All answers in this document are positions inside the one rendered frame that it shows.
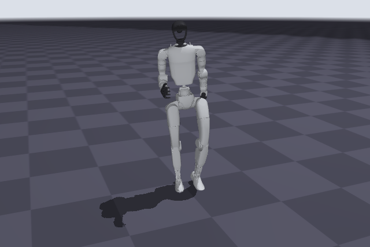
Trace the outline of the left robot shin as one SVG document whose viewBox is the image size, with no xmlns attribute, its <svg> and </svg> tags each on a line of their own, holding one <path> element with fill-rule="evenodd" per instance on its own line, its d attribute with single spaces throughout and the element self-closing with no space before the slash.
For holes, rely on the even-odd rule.
<svg viewBox="0 0 370 247">
<path fill-rule="evenodd" d="M 195 171 L 194 171 L 194 176 L 197 178 L 200 177 L 202 167 L 205 164 L 207 155 L 208 155 L 208 146 L 204 146 L 203 150 L 198 150 L 197 148 L 195 149 Z"/>
</svg>

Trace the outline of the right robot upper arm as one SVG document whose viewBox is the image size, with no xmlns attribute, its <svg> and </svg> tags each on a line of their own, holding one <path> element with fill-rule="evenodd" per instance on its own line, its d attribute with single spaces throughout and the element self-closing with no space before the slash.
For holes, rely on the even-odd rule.
<svg viewBox="0 0 370 247">
<path fill-rule="evenodd" d="M 161 49 L 158 52 L 158 58 L 157 58 L 157 63 L 158 63 L 158 71 L 160 75 L 160 80 L 166 80 L 168 81 L 168 75 L 165 74 L 166 71 L 166 63 L 165 61 L 168 58 L 168 48 L 167 49 Z"/>
</svg>

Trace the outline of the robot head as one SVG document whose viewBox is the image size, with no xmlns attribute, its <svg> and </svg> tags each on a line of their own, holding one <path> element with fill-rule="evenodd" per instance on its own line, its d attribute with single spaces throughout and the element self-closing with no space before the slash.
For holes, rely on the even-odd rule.
<svg viewBox="0 0 370 247">
<path fill-rule="evenodd" d="M 175 31 L 177 31 L 178 33 L 181 33 L 182 31 L 185 31 L 184 38 L 182 38 L 182 39 L 176 38 Z M 176 43 L 178 44 L 176 47 L 185 47 L 185 46 L 187 46 L 187 45 L 183 44 L 183 43 L 185 43 L 184 40 L 185 40 L 186 35 L 187 35 L 187 25 L 184 21 L 181 21 L 181 20 L 175 21 L 172 24 L 172 32 L 173 32 L 173 35 L 176 39 Z"/>
</svg>

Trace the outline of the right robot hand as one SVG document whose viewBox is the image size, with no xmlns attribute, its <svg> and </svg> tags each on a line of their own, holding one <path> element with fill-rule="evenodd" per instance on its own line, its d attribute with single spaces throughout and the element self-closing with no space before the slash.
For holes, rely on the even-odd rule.
<svg viewBox="0 0 370 247">
<path fill-rule="evenodd" d="M 162 96 L 163 96 L 164 98 L 170 98 L 170 97 L 166 97 L 166 95 L 170 95 L 170 94 L 168 94 L 168 92 L 171 92 L 171 91 L 168 91 L 168 89 L 169 89 L 170 87 L 165 87 L 165 85 L 167 85 L 167 83 L 164 83 L 164 84 L 163 84 L 163 86 L 162 86 L 162 88 L 161 88 L 161 94 L 162 94 Z"/>
</svg>

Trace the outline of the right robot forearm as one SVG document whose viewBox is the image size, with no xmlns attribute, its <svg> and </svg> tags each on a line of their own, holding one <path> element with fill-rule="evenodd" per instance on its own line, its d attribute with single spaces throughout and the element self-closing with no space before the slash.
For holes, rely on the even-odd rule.
<svg viewBox="0 0 370 247">
<path fill-rule="evenodd" d="M 160 91 L 161 91 L 161 88 L 162 88 L 162 86 L 163 86 L 164 83 L 167 83 L 167 81 L 166 80 L 160 80 L 160 75 L 158 75 L 158 85 L 160 87 Z M 165 85 L 165 87 L 168 87 L 167 85 Z M 169 89 L 168 89 L 168 91 L 169 91 Z"/>
</svg>

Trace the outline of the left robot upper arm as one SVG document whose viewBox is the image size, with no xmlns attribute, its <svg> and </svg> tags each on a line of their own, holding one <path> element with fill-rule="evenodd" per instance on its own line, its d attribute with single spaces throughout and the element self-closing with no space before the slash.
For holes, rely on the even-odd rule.
<svg viewBox="0 0 370 247">
<path fill-rule="evenodd" d="M 202 79 L 208 77 L 208 73 L 205 69 L 206 65 L 206 53 L 202 46 L 194 46 L 195 55 L 197 55 L 198 72 L 197 76 Z"/>
</svg>

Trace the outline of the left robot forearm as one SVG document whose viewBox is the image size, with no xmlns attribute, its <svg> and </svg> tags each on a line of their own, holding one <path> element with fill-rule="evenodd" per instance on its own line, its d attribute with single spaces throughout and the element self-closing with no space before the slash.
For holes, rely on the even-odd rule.
<svg viewBox="0 0 370 247">
<path fill-rule="evenodd" d="M 208 81 L 208 77 L 206 77 L 206 78 L 202 78 L 202 79 L 200 79 L 199 78 L 199 88 L 200 88 L 200 96 L 201 96 L 201 94 L 202 93 L 205 93 L 206 94 L 206 96 L 207 96 L 207 81 Z"/>
</svg>

